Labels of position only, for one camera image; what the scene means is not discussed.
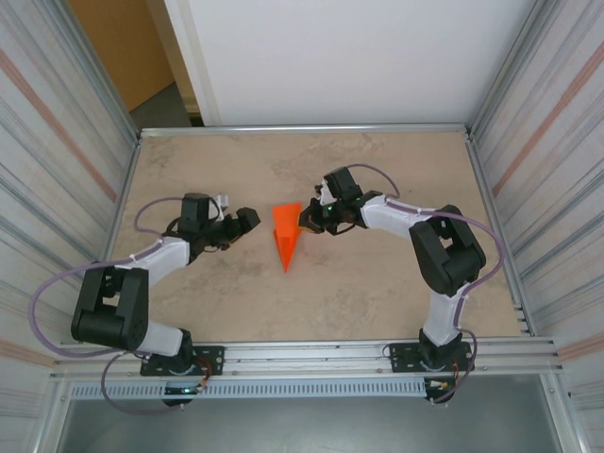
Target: metal rail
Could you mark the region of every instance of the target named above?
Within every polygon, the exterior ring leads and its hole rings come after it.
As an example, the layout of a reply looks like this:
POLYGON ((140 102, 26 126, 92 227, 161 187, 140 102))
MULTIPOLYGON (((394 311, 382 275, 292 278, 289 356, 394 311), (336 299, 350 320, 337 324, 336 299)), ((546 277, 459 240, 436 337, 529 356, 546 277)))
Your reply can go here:
POLYGON ((202 135, 337 134, 379 132, 465 132, 462 123, 408 123, 398 125, 309 125, 309 126, 209 126, 146 128, 141 138, 202 135))
MULTIPOLYGON (((390 343, 415 340, 358 342, 231 343, 226 348, 223 375, 214 379, 282 378, 380 378, 392 376, 390 359, 382 349, 390 343)), ((82 346, 78 349, 92 350, 82 346)), ((85 381, 99 379, 106 358, 59 361, 51 380, 85 381)), ((110 369, 111 380, 191 380, 190 377, 141 377, 141 363, 125 356, 110 369)), ((475 375, 519 375, 561 373, 562 365, 549 338, 478 338, 475 375)), ((409 373, 423 378, 439 374, 409 373)))

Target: doorway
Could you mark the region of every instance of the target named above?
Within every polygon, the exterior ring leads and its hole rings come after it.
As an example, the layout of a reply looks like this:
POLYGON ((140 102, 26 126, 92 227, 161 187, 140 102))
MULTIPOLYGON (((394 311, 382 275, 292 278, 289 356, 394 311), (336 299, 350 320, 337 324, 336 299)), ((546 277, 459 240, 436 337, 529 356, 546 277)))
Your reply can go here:
POLYGON ((138 129, 202 126, 162 0, 68 0, 138 129))

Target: aluminum frame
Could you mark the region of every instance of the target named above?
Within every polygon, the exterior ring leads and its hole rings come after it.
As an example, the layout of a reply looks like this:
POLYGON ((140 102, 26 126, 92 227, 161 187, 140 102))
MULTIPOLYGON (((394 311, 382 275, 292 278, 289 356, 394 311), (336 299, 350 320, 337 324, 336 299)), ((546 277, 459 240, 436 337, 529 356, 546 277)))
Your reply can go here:
POLYGON ((564 453, 590 451, 579 415, 563 382, 564 375, 541 375, 545 399, 564 453))
MULTIPOLYGON (((161 136, 206 136, 206 135, 247 135, 247 134, 303 134, 303 133, 381 133, 381 132, 460 132, 464 135, 468 155, 477 178, 479 191, 487 211, 487 215, 495 230, 501 234, 494 200, 490 195, 486 179, 478 162, 475 145, 470 140, 463 125, 352 125, 352 126, 259 126, 259 127, 207 127, 187 129, 144 129, 142 138, 161 136)), ((132 183, 134 170, 140 147, 133 156, 116 221, 106 247, 106 255, 110 254, 118 226, 121 220, 124 204, 129 187, 132 183)), ((507 260, 506 275, 510 284, 514 309, 523 330, 530 329, 529 313, 522 310, 524 296, 522 286, 517 278, 513 265, 507 260)), ((292 343, 230 343, 226 347, 224 373, 214 377, 220 381, 246 382, 249 379, 388 379, 394 375, 389 359, 382 355, 382 349, 389 343, 413 343, 416 340, 379 340, 379 341, 347 341, 347 342, 292 342, 292 343)), ((85 344, 71 344, 63 347, 89 351, 100 349, 85 344)), ((59 361, 53 369, 50 384, 54 386, 54 396, 49 404, 47 423, 42 425, 39 449, 34 451, 54 451, 59 442, 62 425, 65 421, 74 385, 81 382, 98 381, 107 359, 94 358, 82 361, 59 361)), ((551 385, 552 377, 562 373, 562 365, 558 359, 553 341, 547 337, 519 336, 509 338, 478 338, 478 357, 474 376, 485 375, 520 375, 536 374, 542 377, 542 382, 551 385)), ((137 382, 187 381, 186 377, 141 377, 140 362, 131 356, 117 361, 108 372, 109 382, 123 382, 137 385, 137 382)), ((436 377, 439 374, 417 373, 404 375, 410 378, 426 376, 436 377)), ((577 445, 577 435, 568 427, 565 414, 569 410, 565 401, 559 398, 548 398, 554 418, 559 422, 561 443, 577 445)))
POLYGON ((208 126, 144 128, 141 138, 205 135, 336 134, 380 132, 465 132, 462 123, 409 123, 392 125, 309 125, 309 126, 208 126))
MULTIPOLYGON (((284 378, 388 378, 390 359, 382 354, 392 343, 416 343, 417 340, 374 340, 344 342, 256 342, 204 344, 226 348, 223 374, 216 380, 284 378)), ((102 348, 81 344, 70 349, 88 352, 102 348)), ((58 361, 51 382, 98 380, 107 358, 58 361)), ((190 381, 191 377, 141 377, 141 362, 124 356, 108 371, 108 380, 190 381)), ((476 376, 557 374, 562 372, 556 346, 545 337, 478 338, 476 376)), ((408 373, 403 376, 425 378, 450 373, 408 373)))

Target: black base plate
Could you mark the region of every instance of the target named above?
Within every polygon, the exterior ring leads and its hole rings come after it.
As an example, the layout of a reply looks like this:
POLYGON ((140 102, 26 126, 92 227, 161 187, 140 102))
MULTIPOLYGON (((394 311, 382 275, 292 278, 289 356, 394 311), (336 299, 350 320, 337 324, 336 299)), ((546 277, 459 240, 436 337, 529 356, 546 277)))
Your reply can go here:
MULTIPOLYGON (((221 376, 223 374, 223 366, 225 364, 225 347, 224 346, 193 346, 193 354, 196 357, 202 357, 210 362, 211 374, 213 376, 221 376)), ((141 365, 141 376, 204 376, 206 373, 199 365, 194 364, 185 373, 173 373, 168 369, 159 369, 158 363, 154 361, 154 356, 147 363, 143 361, 141 365)))
POLYGON ((419 343, 392 343, 388 344, 390 364, 393 367, 393 373, 419 373, 419 372, 452 372, 453 361, 457 361, 460 372, 467 370, 472 349, 470 344, 461 342, 448 360, 439 366, 428 366, 420 354, 419 343))

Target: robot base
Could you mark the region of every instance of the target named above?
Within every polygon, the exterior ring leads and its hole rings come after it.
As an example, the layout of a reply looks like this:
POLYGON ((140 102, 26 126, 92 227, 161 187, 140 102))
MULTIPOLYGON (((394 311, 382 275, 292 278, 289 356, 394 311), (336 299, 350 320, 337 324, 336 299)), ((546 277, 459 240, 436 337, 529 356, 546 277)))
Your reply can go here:
POLYGON ((196 358, 202 358, 211 365, 211 375, 221 376, 225 364, 225 348, 223 346, 193 346, 193 360, 191 364, 182 369, 180 366, 171 366, 169 359, 163 356, 152 355, 148 361, 141 365, 141 376, 194 376, 203 377, 206 371, 197 364, 196 358))
POLYGON ((449 344, 436 346, 422 330, 418 343, 392 343, 388 350, 393 373, 452 373, 456 364, 461 373, 467 370, 472 357, 470 344, 461 341, 461 334, 449 344))

